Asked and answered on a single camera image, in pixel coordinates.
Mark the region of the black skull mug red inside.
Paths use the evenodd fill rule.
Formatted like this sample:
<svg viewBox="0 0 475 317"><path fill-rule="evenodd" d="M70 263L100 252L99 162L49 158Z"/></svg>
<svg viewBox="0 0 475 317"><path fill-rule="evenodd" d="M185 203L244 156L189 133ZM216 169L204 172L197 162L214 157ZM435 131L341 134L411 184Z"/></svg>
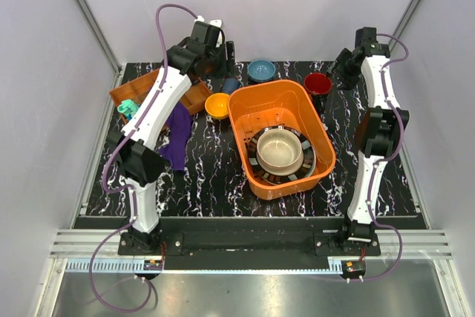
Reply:
<svg viewBox="0 0 475 317"><path fill-rule="evenodd" d="M319 116L325 111L327 97L331 92L332 86L331 80L322 73L311 73L304 79L304 88L309 94Z"/></svg>

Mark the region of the black striped cream plate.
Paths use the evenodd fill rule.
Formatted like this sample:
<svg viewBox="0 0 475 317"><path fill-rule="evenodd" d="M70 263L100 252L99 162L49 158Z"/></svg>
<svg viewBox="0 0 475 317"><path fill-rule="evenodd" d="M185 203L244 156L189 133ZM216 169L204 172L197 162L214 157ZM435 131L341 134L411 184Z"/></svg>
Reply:
<svg viewBox="0 0 475 317"><path fill-rule="evenodd" d="M285 174L285 175L277 175L269 173L266 169L264 169L258 162L257 159L257 143L258 139L264 134L266 131L274 128L283 128L286 130L291 131L293 134L296 134L299 140L301 141L301 146L304 153L304 161L301 166L293 173ZM305 137L300 131L290 128L284 125L274 125L270 127L266 127L261 129L257 134L255 134L251 139L248 140L246 144L246 153L248 157L249 164L252 167L253 175L263 179L267 183L271 185L280 185L284 183L290 183L292 181L300 180L303 178L309 177L315 165L317 163L316 153L312 147L310 141Z"/></svg>

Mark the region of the yellow orange small bowl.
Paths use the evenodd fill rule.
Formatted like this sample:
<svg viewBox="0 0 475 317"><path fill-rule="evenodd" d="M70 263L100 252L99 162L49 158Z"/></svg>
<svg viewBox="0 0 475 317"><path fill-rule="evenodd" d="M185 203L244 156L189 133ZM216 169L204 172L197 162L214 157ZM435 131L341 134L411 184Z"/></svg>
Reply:
<svg viewBox="0 0 475 317"><path fill-rule="evenodd" d="M209 96L205 101L206 113L215 120L223 120L228 117L227 104L230 96L225 93L216 93Z"/></svg>

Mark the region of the beige grey ceramic bowl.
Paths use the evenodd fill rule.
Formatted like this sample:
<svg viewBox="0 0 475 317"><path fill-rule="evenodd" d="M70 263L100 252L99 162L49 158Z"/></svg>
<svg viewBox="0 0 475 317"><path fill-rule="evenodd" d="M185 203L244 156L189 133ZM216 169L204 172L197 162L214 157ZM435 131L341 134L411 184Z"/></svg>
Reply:
<svg viewBox="0 0 475 317"><path fill-rule="evenodd" d="M257 159L269 173L277 175L293 173L304 161L301 141L289 130L270 129L258 139Z"/></svg>

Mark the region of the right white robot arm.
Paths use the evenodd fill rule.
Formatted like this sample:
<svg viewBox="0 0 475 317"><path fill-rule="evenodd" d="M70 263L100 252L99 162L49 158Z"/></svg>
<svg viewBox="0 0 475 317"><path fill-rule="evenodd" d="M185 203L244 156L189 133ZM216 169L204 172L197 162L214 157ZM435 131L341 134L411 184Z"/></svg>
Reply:
<svg viewBox="0 0 475 317"><path fill-rule="evenodd" d="M390 66L408 58L390 58L390 47L377 40L374 27L356 31L353 50L343 49L327 70L340 80L340 90L352 90L360 79L367 87L368 109L355 133L358 173L353 198L338 232L330 240L345 255L359 255L376 242L376 203L388 162L401 150L409 112L401 109L394 94Z"/></svg>

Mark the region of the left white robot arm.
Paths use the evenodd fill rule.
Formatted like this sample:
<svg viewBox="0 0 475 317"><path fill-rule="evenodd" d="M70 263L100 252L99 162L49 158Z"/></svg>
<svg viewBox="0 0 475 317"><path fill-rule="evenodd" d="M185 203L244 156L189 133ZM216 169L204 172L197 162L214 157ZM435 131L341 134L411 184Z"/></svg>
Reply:
<svg viewBox="0 0 475 317"><path fill-rule="evenodd" d="M215 73L226 61L222 26L220 19L197 20L184 45L165 51L163 66L144 103L112 139L115 149L110 160L117 162L131 202L131 218L124 228L143 254L153 254L160 247L160 236L155 232L159 225L155 186L161 164L154 150L156 141L193 78Z"/></svg>

